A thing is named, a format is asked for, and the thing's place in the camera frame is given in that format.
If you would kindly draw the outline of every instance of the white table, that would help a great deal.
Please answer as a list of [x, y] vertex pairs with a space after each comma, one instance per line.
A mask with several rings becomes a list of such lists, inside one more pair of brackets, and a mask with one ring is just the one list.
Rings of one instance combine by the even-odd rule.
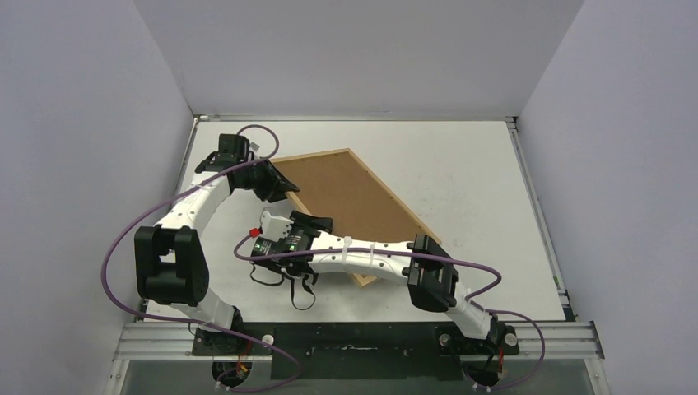
[[[249, 122], [202, 122], [188, 156], [183, 185], [194, 168], [217, 148], [221, 133], [235, 133]], [[503, 281], [476, 300], [487, 308], [518, 311], [536, 320], [564, 320], [524, 179], [504, 122], [263, 122], [281, 140], [277, 156], [351, 148], [443, 241], [454, 258], [482, 263], [501, 272]], [[248, 130], [266, 155], [273, 140]], [[250, 191], [233, 193], [202, 234], [211, 273], [210, 287], [240, 308], [247, 322], [444, 321], [443, 314], [414, 308], [407, 289], [387, 281], [358, 288], [344, 273], [323, 274], [314, 287], [317, 303], [308, 311], [291, 307], [288, 282], [265, 287], [249, 279], [250, 265], [233, 256], [233, 247], [258, 226], [264, 207]], [[289, 202], [273, 208], [282, 214]], [[251, 244], [243, 249], [249, 253]], [[461, 281], [477, 289], [491, 281], [485, 272], [459, 267]], [[258, 269], [255, 276], [275, 281]], [[296, 292], [299, 306], [310, 301]], [[182, 316], [154, 302], [147, 312]]]

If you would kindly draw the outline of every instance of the gray wall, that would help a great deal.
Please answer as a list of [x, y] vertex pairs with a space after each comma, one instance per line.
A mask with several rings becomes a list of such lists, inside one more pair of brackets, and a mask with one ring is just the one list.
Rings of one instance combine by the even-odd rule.
[[582, 0], [136, 0], [194, 113], [518, 115]]
[[614, 393], [698, 393], [698, 2], [587, 0], [519, 127]]
[[[0, 4], [0, 393], [101, 393], [100, 260], [171, 196], [192, 117], [131, 0]], [[135, 300], [133, 247], [110, 273]]]

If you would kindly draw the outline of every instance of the black cable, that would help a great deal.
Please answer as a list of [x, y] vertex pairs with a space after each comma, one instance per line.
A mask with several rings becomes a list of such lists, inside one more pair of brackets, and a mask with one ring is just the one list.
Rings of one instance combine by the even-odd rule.
[[316, 301], [315, 293], [313, 292], [313, 290], [310, 289], [310, 286], [308, 286], [308, 284], [305, 283], [307, 280], [308, 280], [308, 277], [306, 276], [303, 279], [302, 286], [303, 286], [303, 289], [305, 290], [305, 292], [308, 292], [309, 294], [311, 294], [313, 296], [313, 303], [311, 303], [310, 306], [301, 309], [295, 305], [295, 279], [291, 278], [291, 304], [293, 305], [293, 307], [296, 310], [299, 310], [299, 311], [310, 310], [311, 307], [315, 306], [315, 301]]
[[262, 284], [263, 286], [280, 286], [281, 284], [284, 283], [284, 280], [286, 280], [286, 279], [290, 280], [291, 281], [291, 305], [293, 305], [293, 307], [296, 310], [306, 311], [315, 305], [315, 301], [317, 300], [317, 298], [315, 297], [315, 293], [310, 288], [310, 286], [308, 284], [306, 284], [306, 281], [308, 281], [308, 276], [306, 276], [303, 279], [302, 286], [303, 286], [303, 289], [305, 290], [305, 292], [308, 292], [309, 294], [311, 294], [313, 296], [313, 303], [311, 303], [310, 306], [301, 309], [300, 307], [295, 305], [295, 278], [281, 274], [281, 280], [279, 280], [279, 282], [273, 282], [273, 283], [264, 282], [264, 281], [260, 281], [260, 280], [257, 280], [256, 278], [254, 278], [254, 276], [252, 274], [254, 273], [255, 270], [257, 270], [257, 265], [252, 263], [252, 271], [249, 273], [249, 278], [258, 284]]
[[451, 351], [451, 356], [454, 358], [454, 361], [458, 366], [463, 366], [463, 362], [460, 360], [460, 356], [456, 355], [456, 351], [454, 350], [454, 344], [453, 342], [449, 342], [449, 351]]
[[485, 362], [485, 366], [482, 368], [483, 370], [486, 370], [488, 367], [490, 367], [490, 363], [492, 363], [492, 360], [495, 358], [495, 355], [497, 354], [497, 351], [501, 348], [502, 343], [504, 342], [504, 336], [506, 336], [506, 331], [504, 331], [501, 335], [500, 338], [497, 341], [497, 344], [495, 345], [495, 349], [492, 350], [490, 349], [490, 357], [487, 358], [487, 362]]
[[255, 265], [254, 263], [251, 263], [251, 264], [252, 264], [252, 271], [249, 273], [249, 278], [250, 278], [250, 280], [252, 280], [258, 284], [262, 284], [263, 286], [280, 286], [281, 284], [283, 284], [284, 280], [286, 279], [282, 275], [282, 278], [281, 278], [281, 280], [279, 280], [279, 282], [270, 283], [270, 282], [264, 282], [264, 281], [257, 280], [256, 278], [254, 278], [254, 276], [252, 276], [252, 273], [254, 273], [254, 271], [257, 270], [257, 265]]

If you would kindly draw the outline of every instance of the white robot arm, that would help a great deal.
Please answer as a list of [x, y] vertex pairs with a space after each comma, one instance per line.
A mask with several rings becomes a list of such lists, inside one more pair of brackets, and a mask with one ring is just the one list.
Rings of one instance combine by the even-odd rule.
[[[250, 155], [245, 137], [221, 135], [219, 151], [206, 158], [193, 176], [190, 188], [198, 190], [177, 202], [154, 226], [143, 226], [137, 231], [135, 251], [141, 297], [169, 304], [205, 323], [224, 328], [234, 325], [236, 316], [240, 316], [237, 308], [208, 288], [208, 269], [198, 232], [203, 231], [218, 206], [237, 188], [252, 189], [260, 199], [269, 202], [283, 199], [284, 192], [298, 190], [269, 162], [205, 182], [219, 171], [246, 161]], [[465, 337], [488, 336], [492, 316], [467, 301], [468, 290], [458, 282], [458, 272], [452, 264], [429, 258], [449, 258], [433, 239], [417, 236], [415, 242], [361, 241], [332, 235], [331, 228], [331, 219], [295, 211], [291, 218], [283, 218], [265, 211], [261, 217], [262, 234], [249, 260], [285, 277], [326, 272], [380, 277], [406, 286], [417, 308], [445, 313]], [[275, 258], [279, 253], [295, 256]], [[410, 256], [415, 253], [428, 257]]]

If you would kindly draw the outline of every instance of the screw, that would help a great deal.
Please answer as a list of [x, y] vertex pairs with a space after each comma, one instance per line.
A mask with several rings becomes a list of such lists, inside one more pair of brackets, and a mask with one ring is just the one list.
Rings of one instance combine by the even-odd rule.
[[439, 336], [439, 344], [442, 347], [448, 346], [450, 342], [451, 342], [451, 336], [448, 333], [444, 333], [443, 335]]
[[507, 344], [507, 346], [516, 346], [516, 343], [519, 342], [519, 339], [516, 338], [516, 335], [513, 333], [507, 333], [504, 335], [504, 343]]

